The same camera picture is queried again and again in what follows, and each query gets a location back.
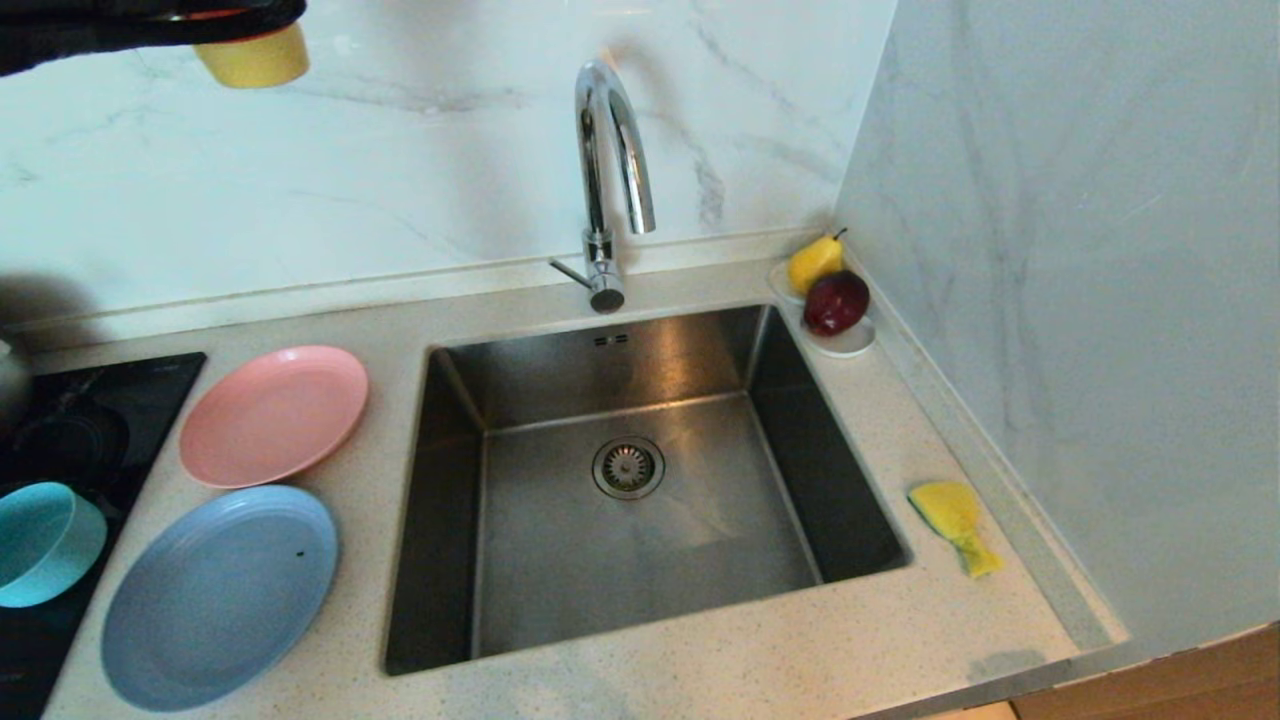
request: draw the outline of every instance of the pink plate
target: pink plate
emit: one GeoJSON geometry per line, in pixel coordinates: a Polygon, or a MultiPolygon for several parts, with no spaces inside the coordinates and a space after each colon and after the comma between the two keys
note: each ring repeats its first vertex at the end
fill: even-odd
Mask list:
{"type": "Polygon", "coordinates": [[[306,345],[269,352],[200,398],[182,428],[182,464],[215,488],[279,480],[337,450],[367,397],[369,374],[346,350],[306,345]]]}

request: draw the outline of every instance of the sponge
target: sponge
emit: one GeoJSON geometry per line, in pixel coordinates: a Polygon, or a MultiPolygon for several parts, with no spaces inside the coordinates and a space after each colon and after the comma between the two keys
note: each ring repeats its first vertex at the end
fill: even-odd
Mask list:
{"type": "Polygon", "coordinates": [[[980,578],[1005,565],[978,537],[982,507],[969,486],[957,482],[925,483],[906,497],[940,536],[956,546],[970,578],[980,578]]]}
{"type": "Polygon", "coordinates": [[[227,87],[274,87],[302,77],[311,67],[297,23],[247,40],[197,45],[196,55],[227,87]]]}

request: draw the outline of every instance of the teal bowl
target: teal bowl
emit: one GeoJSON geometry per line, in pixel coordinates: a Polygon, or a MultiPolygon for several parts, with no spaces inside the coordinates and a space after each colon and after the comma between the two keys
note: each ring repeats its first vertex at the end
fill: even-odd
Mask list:
{"type": "Polygon", "coordinates": [[[0,497],[0,607],[58,597],[93,566],[105,542],[102,512],[61,483],[0,497]]]}

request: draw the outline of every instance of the sink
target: sink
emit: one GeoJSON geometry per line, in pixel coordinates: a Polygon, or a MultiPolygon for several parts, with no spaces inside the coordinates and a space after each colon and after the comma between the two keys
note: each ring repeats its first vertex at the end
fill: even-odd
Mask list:
{"type": "Polygon", "coordinates": [[[465,662],[906,561],[773,306],[438,347],[384,666],[465,662]]]}

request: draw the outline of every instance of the yellow pear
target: yellow pear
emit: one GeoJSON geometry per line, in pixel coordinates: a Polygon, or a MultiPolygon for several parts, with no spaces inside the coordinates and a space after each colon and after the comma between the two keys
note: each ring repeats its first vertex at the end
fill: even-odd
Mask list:
{"type": "Polygon", "coordinates": [[[840,236],[847,229],[822,236],[791,256],[791,261],[787,263],[787,279],[791,281],[792,290],[801,296],[809,295],[809,288],[819,278],[844,268],[845,250],[840,245],[840,236]]]}

